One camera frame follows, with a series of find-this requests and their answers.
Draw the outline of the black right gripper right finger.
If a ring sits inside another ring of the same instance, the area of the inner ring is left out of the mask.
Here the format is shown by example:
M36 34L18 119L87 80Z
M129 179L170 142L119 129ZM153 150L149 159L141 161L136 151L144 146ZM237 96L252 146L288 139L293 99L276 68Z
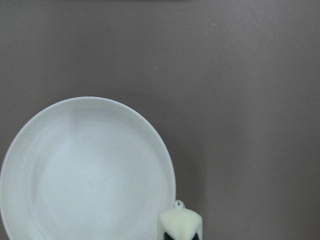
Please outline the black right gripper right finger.
M200 240L200 236L197 232L194 233L192 240Z

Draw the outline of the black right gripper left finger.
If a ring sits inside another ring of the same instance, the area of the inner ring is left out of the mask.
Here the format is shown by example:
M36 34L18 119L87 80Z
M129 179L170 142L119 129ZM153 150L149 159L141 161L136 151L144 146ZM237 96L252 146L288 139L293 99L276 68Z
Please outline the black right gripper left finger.
M163 240L175 240L175 239L172 238L167 232L165 232L163 234Z

